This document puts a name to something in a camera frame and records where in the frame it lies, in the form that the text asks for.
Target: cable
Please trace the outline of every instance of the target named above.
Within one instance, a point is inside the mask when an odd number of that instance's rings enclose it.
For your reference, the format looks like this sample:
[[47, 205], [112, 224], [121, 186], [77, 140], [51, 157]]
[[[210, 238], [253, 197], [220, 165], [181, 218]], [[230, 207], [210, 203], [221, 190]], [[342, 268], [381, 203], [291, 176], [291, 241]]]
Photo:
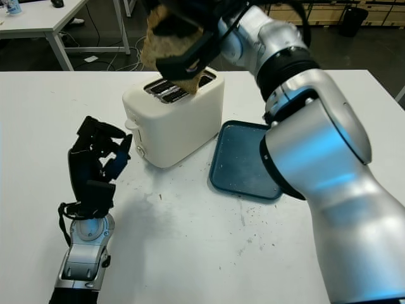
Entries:
[[109, 63], [109, 65], [107, 66], [107, 72], [108, 72], [108, 70], [109, 70], [109, 68], [113, 65], [113, 62], [114, 62], [114, 60], [115, 60], [115, 58], [118, 56], [118, 53], [120, 52], [120, 46], [118, 46], [118, 49], [116, 50], [116, 53], [115, 53], [115, 56], [114, 56], [114, 58], [113, 58], [113, 60], [111, 60], [111, 62]]
[[94, 28], [96, 29], [96, 32], [97, 32], [98, 38], [97, 38], [97, 45], [96, 45], [96, 47], [98, 47], [99, 44], [100, 44], [100, 33], [99, 33], [99, 30], [98, 30], [97, 27], [96, 27], [96, 24], [95, 24], [94, 21], [93, 21], [93, 18], [91, 17], [91, 14], [90, 14], [90, 11], [89, 11], [89, 7], [87, 6], [87, 3], [86, 3], [86, 9], [87, 9], [87, 13], [89, 14], [91, 23], [93, 23], [93, 26], [94, 26]]
[[109, 65], [110, 67], [113, 67], [113, 69], [115, 70], [115, 66], [113, 66], [113, 65], [111, 64], [111, 62], [98, 61], [98, 60], [92, 61], [92, 62], [85, 62], [85, 63], [82, 63], [81, 65], [75, 66], [74, 69], [76, 70], [76, 69], [79, 68], [79, 67], [82, 67], [82, 66], [84, 66], [84, 65], [91, 65], [91, 64], [93, 64], [93, 63], [105, 63], [106, 65]]
[[67, 36], [69, 36], [70, 38], [72, 38], [72, 40], [74, 41], [74, 43], [77, 45], [77, 48], [79, 48], [80, 47], [80, 44], [73, 38], [73, 36], [72, 35], [70, 35], [68, 32], [65, 32], [65, 31], [60, 31], [60, 34], [62, 34], [62, 35], [67, 35]]
[[[121, 31], [121, 41], [123, 41], [123, 39], [124, 39], [124, 30], [123, 30], [123, 28], [124, 28], [124, 20], [123, 20], [123, 18], [121, 16], [121, 29], [122, 29], [122, 31]], [[113, 64], [115, 58], [118, 56], [118, 53], [120, 52], [120, 48], [121, 48], [121, 46], [118, 46], [118, 49], [116, 50], [116, 53], [115, 53], [115, 56], [114, 56], [113, 60], [111, 60], [110, 64], [107, 66], [107, 70], [106, 70], [107, 72], [108, 72], [110, 66]]]

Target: floor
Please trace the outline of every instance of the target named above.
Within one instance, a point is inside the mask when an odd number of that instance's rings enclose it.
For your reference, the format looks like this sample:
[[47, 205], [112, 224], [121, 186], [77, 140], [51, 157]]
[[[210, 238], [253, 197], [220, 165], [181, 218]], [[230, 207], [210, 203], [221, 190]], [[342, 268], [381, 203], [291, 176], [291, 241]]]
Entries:
[[[100, 46], [120, 45], [120, 33], [112, 1], [92, 0], [88, 3], [90, 15], [100, 33]], [[71, 45], [95, 46], [97, 32], [84, 7], [77, 14], [85, 20], [83, 27], [66, 30]], [[142, 47], [147, 23], [140, 3], [135, 5], [132, 17], [124, 16], [131, 46]], [[361, 28], [355, 38], [338, 34], [337, 28], [313, 28], [311, 52], [324, 69], [367, 69], [386, 90], [396, 96], [405, 85], [405, 30], [397, 28]], [[86, 64], [91, 54], [69, 54], [76, 70], [131, 70], [138, 62], [133, 49], [130, 56], [124, 53], [95, 54], [99, 59]], [[217, 70], [240, 70], [219, 56], [211, 66]], [[15, 39], [0, 41], [0, 71], [61, 70], [51, 47], [45, 39]]]

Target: robotic hand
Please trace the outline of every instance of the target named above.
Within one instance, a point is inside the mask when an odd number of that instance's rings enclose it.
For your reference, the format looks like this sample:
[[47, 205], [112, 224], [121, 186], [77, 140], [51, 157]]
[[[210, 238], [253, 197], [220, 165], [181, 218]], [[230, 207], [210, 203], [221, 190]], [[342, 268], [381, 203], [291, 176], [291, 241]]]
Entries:
[[243, 0], [161, 0], [204, 29], [184, 55], [156, 63], [169, 80], [193, 78], [220, 52], [247, 68], [266, 101], [271, 126], [259, 150], [285, 194], [307, 200], [332, 303], [402, 303], [405, 208], [374, 178], [366, 131], [330, 76], [310, 57], [292, 24]]
[[[70, 180], [77, 202], [58, 208], [59, 226], [69, 249], [63, 259], [49, 304], [96, 303], [111, 256], [107, 243], [114, 231], [113, 207], [116, 179], [130, 159], [132, 135], [88, 116], [69, 150]], [[121, 144], [112, 138], [122, 139]], [[103, 166], [99, 158], [116, 155]], [[70, 236], [63, 216], [72, 219]]]

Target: white desk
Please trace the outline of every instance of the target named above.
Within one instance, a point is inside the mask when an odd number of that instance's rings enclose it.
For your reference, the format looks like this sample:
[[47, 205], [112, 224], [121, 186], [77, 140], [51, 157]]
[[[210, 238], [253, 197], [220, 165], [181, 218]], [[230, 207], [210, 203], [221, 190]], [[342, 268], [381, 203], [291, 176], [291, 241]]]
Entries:
[[46, 37], [63, 70], [73, 70], [66, 52], [117, 52], [130, 54], [127, 33], [122, 22], [119, 0], [114, 1], [116, 17], [124, 47], [64, 47], [58, 33], [88, 0], [64, 0], [65, 6], [54, 8], [50, 0], [22, 3], [22, 13], [16, 16], [0, 11], [0, 39]]
[[[370, 135], [372, 171], [405, 202], [405, 113], [367, 71], [330, 74]], [[66, 156], [75, 133], [86, 115], [124, 128], [123, 92], [151, 75], [0, 73], [1, 303], [50, 299], [66, 250], [56, 209], [74, 199]], [[262, 122], [253, 78], [224, 76], [223, 121]], [[168, 170], [146, 164], [132, 146], [117, 181], [99, 303], [328, 303], [307, 204], [282, 196], [264, 205], [213, 190], [215, 144]]]

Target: white toaster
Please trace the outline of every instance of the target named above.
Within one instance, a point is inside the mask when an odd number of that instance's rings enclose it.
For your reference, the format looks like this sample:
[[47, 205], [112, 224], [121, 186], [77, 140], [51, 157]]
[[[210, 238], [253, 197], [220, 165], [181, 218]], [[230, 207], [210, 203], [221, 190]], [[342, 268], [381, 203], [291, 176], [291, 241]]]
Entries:
[[219, 132], [224, 79], [207, 68], [199, 87], [197, 94], [190, 95], [159, 75], [124, 93], [125, 126], [132, 131], [141, 157], [167, 168]]

